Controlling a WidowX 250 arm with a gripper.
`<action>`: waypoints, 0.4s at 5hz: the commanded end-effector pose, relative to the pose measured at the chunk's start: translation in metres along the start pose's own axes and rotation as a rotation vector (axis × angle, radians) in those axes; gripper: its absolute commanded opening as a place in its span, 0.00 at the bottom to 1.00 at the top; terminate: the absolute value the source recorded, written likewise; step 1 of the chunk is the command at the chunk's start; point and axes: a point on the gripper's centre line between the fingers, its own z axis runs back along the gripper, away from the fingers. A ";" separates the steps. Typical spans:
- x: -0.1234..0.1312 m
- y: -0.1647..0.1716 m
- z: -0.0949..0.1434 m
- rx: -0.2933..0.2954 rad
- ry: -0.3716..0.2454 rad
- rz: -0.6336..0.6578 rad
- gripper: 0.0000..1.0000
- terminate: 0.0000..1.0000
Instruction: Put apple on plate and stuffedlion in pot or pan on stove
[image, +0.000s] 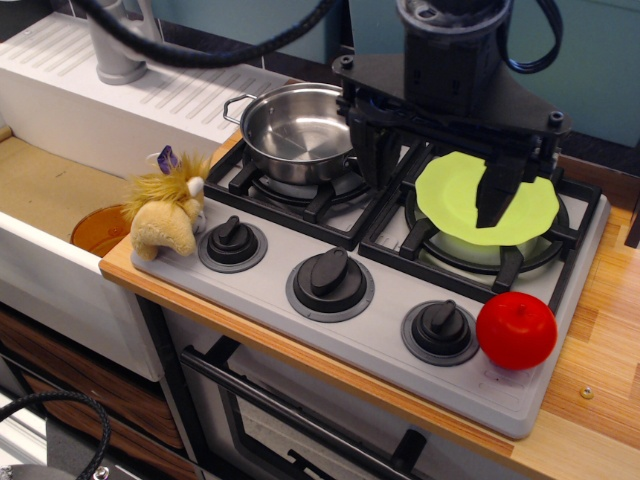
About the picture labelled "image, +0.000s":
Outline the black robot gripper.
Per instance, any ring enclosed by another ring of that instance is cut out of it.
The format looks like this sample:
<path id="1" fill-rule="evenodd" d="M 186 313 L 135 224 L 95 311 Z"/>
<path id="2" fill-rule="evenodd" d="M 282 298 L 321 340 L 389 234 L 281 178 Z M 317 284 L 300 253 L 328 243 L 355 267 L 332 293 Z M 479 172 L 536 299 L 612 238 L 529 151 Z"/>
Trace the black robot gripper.
<path id="1" fill-rule="evenodd" d="M 477 228 L 495 227 L 523 173 L 553 171 L 570 128 L 555 106 L 511 74 L 532 73 L 507 53 L 507 19 L 407 19 L 401 54 L 342 56 L 345 117 L 359 171 L 373 189 L 391 180 L 401 135 L 486 160 L 477 186 Z"/>

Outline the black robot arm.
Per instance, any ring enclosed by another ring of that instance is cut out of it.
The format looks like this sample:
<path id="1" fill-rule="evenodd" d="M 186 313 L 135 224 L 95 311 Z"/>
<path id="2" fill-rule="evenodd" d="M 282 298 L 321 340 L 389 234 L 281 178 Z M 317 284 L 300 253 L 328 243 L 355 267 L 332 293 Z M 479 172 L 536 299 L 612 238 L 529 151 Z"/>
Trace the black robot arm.
<path id="1" fill-rule="evenodd" d="M 387 184 L 404 133 L 484 160 L 476 193 L 479 228 L 497 225 L 521 183 L 553 172 L 571 122 L 513 77 L 542 71 L 559 54 L 559 8 L 553 1 L 538 5 L 554 44 L 535 61 L 509 56 L 510 1 L 399 1 L 402 54 L 334 62 L 342 83 L 338 112 L 370 187 Z"/>

